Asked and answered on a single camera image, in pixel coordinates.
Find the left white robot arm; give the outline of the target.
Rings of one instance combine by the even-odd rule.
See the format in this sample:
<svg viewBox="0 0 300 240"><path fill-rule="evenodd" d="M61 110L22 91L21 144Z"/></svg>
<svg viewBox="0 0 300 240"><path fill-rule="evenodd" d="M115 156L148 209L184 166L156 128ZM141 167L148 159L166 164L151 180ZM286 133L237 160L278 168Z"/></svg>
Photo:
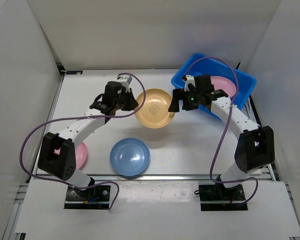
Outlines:
<svg viewBox="0 0 300 240"><path fill-rule="evenodd" d="M129 75L109 81L104 93L96 97L82 117L67 128L57 133L48 132L43 137L38 168L77 188L84 200L94 197L94 180L77 169L76 149L95 130L110 119L117 118L116 111L130 112L137 109L139 104L133 96L131 81L132 77Z"/></svg>

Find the orange plate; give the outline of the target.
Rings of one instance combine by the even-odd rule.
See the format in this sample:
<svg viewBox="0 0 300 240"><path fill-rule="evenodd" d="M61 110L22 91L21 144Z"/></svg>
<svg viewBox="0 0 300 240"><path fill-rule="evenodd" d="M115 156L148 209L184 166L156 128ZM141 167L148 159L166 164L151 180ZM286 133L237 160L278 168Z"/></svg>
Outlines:
<svg viewBox="0 0 300 240"><path fill-rule="evenodd" d="M167 126L174 118L174 112L168 112L171 105L171 95L159 88L145 91L145 101L142 108L135 114L136 119L145 127L159 129Z"/></svg>

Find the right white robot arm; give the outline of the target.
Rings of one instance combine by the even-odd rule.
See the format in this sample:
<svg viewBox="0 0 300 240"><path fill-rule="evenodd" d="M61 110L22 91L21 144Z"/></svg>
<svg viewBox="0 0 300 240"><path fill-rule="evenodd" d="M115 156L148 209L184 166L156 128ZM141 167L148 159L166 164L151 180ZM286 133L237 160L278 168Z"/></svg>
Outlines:
<svg viewBox="0 0 300 240"><path fill-rule="evenodd" d="M182 77L185 85L172 92L169 112L191 111L203 106L225 123L237 146L234 163L222 173L215 183L214 193L220 200L228 199L233 187L246 180L250 174L275 160L274 131L249 119L234 104L223 89L214 87L209 74Z"/></svg>

